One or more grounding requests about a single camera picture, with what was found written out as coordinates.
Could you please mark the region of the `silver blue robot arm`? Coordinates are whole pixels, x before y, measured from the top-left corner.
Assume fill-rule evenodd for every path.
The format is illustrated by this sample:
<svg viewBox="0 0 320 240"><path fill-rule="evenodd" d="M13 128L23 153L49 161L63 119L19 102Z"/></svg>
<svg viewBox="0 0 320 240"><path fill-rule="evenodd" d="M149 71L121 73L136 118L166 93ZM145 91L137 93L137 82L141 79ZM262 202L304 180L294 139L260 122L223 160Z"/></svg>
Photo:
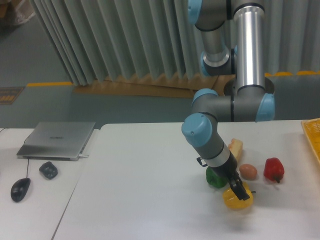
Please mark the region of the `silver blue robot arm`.
<svg viewBox="0 0 320 240"><path fill-rule="evenodd" d="M263 122L275 116L275 99L267 93L263 56L262 0L190 0L188 19L204 45L200 63L208 76L235 75L233 95L198 90L181 131L198 153L198 162L226 178L239 200L249 195L237 161L218 134L220 122Z"/></svg>

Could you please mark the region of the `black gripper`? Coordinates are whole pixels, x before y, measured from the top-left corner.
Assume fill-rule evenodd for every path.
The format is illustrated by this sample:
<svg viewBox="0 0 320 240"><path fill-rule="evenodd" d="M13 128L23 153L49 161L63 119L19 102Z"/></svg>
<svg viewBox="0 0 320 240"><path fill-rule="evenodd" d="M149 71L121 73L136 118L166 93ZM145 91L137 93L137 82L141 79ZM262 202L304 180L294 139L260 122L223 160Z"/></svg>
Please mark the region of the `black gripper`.
<svg viewBox="0 0 320 240"><path fill-rule="evenodd" d="M227 178L229 186L239 200L246 201L250 198L243 182L237 172L238 162L230 152L226 162L218 167L212 167L213 171L220 177Z"/></svg>

